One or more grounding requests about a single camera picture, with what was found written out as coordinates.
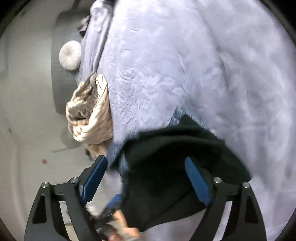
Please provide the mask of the person's left hand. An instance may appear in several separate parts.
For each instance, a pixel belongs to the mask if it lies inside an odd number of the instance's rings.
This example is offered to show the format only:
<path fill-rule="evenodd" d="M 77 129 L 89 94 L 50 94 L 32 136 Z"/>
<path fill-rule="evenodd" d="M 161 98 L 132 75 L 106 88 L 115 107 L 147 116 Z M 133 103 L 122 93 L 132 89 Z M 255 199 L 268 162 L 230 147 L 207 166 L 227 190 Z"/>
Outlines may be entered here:
<path fill-rule="evenodd" d="M 112 226 L 111 235 L 108 240 L 141 240 L 138 229 L 127 226 L 125 216 L 121 210 L 113 214 L 112 221 L 108 224 Z"/>

